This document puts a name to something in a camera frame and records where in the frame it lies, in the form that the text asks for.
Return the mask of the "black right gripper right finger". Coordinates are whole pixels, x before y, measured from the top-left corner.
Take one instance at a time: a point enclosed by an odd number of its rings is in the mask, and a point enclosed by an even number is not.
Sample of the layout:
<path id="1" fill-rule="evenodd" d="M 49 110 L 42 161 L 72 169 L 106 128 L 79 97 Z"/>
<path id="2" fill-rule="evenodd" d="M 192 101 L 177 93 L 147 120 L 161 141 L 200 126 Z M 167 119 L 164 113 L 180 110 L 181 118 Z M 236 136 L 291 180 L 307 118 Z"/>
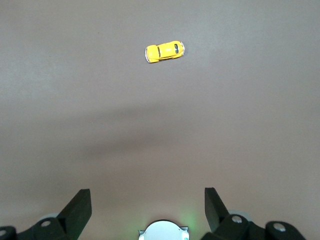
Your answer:
<path id="1" fill-rule="evenodd" d="M 213 187 L 204 190 L 204 209 L 210 232 L 201 240 L 306 240 L 287 222 L 269 221 L 263 228 L 241 214 L 229 213 Z"/>

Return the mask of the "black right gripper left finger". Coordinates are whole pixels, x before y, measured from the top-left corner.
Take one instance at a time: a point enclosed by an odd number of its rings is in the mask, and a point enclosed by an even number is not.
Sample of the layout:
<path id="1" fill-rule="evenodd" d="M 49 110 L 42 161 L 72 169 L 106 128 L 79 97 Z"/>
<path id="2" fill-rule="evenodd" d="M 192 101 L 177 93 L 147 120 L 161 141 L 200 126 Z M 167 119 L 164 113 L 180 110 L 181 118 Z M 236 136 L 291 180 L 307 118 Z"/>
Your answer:
<path id="1" fill-rule="evenodd" d="M 40 219 L 25 231 L 0 226 L 0 240 L 78 240 L 91 216 L 91 191 L 81 189 L 60 213 Z"/>

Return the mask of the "yellow beetle toy car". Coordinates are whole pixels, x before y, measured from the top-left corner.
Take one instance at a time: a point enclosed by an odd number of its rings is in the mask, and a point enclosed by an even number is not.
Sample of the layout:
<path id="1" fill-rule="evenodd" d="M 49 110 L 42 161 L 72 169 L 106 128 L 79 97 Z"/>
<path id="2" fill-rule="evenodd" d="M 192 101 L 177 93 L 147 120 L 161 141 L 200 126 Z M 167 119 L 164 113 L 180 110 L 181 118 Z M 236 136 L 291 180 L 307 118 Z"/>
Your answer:
<path id="1" fill-rule="evenodd" d="M 184 43 L 179 40 L 174 40 L 158 45 L 149 45 L 145 48 L 144 55 L 148 63 L 158 63 L 164 60 L 180 58 L 184 53 Z"/>

